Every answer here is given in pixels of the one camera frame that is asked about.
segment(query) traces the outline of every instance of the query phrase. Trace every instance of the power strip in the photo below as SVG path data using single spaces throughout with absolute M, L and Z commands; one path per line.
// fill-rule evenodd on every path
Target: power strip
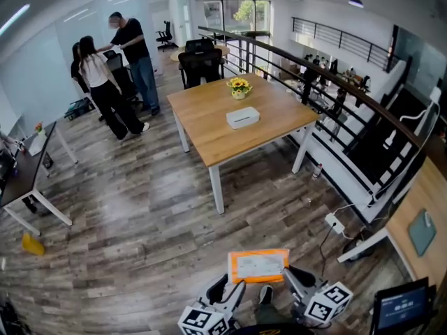
M 338 234 L 343 233 L 344 231 L 343 223 L 341 223 L 332 212 L 326 215 L 325 221 L 328 223 L 330 227 L 332 227 L 332 225 L 335 223 L 335 226 L 332 227 L 332 229 Z

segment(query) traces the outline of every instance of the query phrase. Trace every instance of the screen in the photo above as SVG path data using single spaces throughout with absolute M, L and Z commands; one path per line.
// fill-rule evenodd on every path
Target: screen
M 424 314 L 427 295 L 419 288 L 381 300 L 378 329 L 385 329 Z

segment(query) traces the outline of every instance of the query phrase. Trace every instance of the orange envelope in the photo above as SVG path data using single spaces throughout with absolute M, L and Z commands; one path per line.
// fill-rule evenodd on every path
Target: orange envelope
M 288 267 L 288 249 L 230 252 L 228 276 L 232 283 L 277 283 L 284 281 L 281 272 Z

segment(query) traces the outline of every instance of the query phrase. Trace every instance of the flower vase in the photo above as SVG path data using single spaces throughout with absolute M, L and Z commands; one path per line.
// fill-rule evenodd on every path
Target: flower vase
M 232 92 L 231 92 L 231 95 L 232 95 L 233 98 L 234 98 L 235 100 L 237 100 L 237 101 L 241 101 L 242 99 L 244 99 L 244 98 L 247 96 L 247 94 L 246 94 L 245 92 L 243 92 L 243 91 L 239 91 L 239 90 L 237 90 L 237 91 L 232 91 Z

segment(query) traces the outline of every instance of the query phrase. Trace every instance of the wooden floor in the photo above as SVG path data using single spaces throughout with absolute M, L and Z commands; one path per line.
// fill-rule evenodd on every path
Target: wooden floor
M 33 216 L 47 253 L 21 249 L 23 227 L 0 216 L 0 256 L 7 259 L 0 291 L 8 293 L 35 334 L 179 334 L 178 318 L 204 281 L 226 272 L 229 251 L 284 247 L 291 263 L 320 272 L 318 245 L 328 232 L 324 216 L 345 204 L 323 178 L 312 180 L 305 159 L 291 173 L 296 148 L 270 144 L 225 164 L 221 170 L 226 213 L 214 208 L 208 171 L 197 152 L 185 154 L 166 96 L 182 88 L 170 52 L 157 81 L 162 113 L 144 135 L 115 139 L 91 112 L 61 121 L 80 162 L 74 166 L 57 139 L 51 177 L 39 177 L 45 196 L 73 219 L 66 227 L 42 206 Z M 354 235 L 362 223 L 351 210 L 337 214 Z M 347 240 L 332 232 L 323 247 L 325 277 L 342 281 L 356 297 L 342 317 L 359 334 L 369 329 L 374 292 L 403 281 L 390 244 L 353 264 L 336 257 Z M 288 313 L 291 295 L 275 285 L 274 304 Z M 248 287 L 236 318 L 254 322 L 260 286 Z

